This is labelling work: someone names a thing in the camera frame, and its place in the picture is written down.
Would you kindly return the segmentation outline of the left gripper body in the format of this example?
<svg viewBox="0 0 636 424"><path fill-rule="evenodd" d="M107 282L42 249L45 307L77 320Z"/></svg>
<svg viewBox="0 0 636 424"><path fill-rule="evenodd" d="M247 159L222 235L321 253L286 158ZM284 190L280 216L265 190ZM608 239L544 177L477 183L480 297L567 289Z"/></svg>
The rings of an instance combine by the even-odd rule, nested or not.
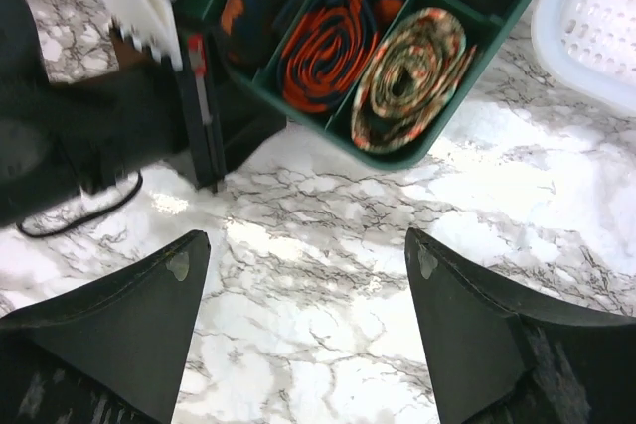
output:
<svg viewBox="0 0 636 424"><path fill-rule="evenodd" d="M209 40L188 34L182 71L143 61L70 84L47 81L36 36L1 34L1 222L100 193L156 161L198 188L227 172Z"/></svg>

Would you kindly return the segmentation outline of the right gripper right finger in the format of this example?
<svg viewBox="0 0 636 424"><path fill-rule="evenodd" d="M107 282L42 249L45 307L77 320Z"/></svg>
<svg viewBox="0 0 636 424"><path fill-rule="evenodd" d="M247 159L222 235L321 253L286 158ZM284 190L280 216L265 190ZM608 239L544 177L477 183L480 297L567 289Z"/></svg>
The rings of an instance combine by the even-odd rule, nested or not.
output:
<svg viewBox="0 0 636 424"><path fill-rule="evenodd" d="M441 422L634 422L634 318L537 292L417 228L404 255Z"/></svg>

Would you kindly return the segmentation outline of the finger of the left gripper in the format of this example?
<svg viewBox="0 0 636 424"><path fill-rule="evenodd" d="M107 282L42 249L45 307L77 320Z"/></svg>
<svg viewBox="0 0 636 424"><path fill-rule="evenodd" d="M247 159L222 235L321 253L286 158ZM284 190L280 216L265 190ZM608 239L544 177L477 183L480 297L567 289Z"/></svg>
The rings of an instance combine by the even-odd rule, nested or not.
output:
<svg viewBox="0 0 636 424"><path fill-rule="evenodd" d="M238 169L263 142L286 125L287 118L267 106L224 112L221 130L227 170Z"/></svg>

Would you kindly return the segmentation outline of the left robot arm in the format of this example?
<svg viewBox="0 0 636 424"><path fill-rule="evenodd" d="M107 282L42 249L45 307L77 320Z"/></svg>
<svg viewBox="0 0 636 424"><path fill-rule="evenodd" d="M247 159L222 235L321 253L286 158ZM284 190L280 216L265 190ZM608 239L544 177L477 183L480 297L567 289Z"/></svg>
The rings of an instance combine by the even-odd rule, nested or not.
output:
<svg viewBox="0 0 636 424"><path fill-rule="evenodd" d="M3 225L101 193L162 160L195 187L215 188L285 124L218 68L195 78L141 60L52 83L26 0L1 0Z"/></svg>

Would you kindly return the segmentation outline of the green divided organizer tray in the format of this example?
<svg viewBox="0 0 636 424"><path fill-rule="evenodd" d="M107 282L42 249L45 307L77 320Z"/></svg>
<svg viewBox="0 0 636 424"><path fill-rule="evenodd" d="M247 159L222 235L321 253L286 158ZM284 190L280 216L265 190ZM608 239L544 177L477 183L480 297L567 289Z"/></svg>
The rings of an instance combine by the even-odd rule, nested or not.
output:
<svg viewBox="0 0 636 424"><path fill-rule="evenodd" d="M352 105L361 77L369 62L352 85L340 105L326 113L309 114L291 106L282 97L277 85L276 68L281 53L313 0L305 0L293 18L286 32L279 39L268 62L256 69L247 69L231 62L217 43L217 30L220 17L227 0L175 0L173 12L176 21L180 52L185 67L186 56L182 43L190 33L201 33L209 40L209 59L211 71L221 69L227 79L247 93L254 95L270 109L283 114L288 121L295 121L308 127L322 138L362 163L381 171L405 170L418 163L431 148L441 130L453 116L468 91L479 75L489 64L497 50L503 44L514 24L518 21L531 0L406 0L396 18L384 32L372 56L386 36L407 16L428 7L441 8L453 14L462 24L467 44L474 46L476 52L472 63L460 81L458 88L426 130L411 143L388 154L373 154L359 149L351 139ZM168 59L155 61L150 49L145 47L138 51L132 39L123 37L111 16L111 38L120 50L132 49L139 60L152 60L156 63L167 62Z"/></svg>

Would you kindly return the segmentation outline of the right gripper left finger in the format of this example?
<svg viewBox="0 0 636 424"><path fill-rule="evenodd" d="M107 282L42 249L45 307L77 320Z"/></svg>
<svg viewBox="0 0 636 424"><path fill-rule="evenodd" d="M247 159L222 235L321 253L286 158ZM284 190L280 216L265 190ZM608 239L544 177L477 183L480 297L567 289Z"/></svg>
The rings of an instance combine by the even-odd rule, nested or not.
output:
<svg viewBox="0 0 636 424"><path fill-rule="evenodd" d="M209 260L207 234L192 230L2 317L2 422L170 422Z"/></svg>

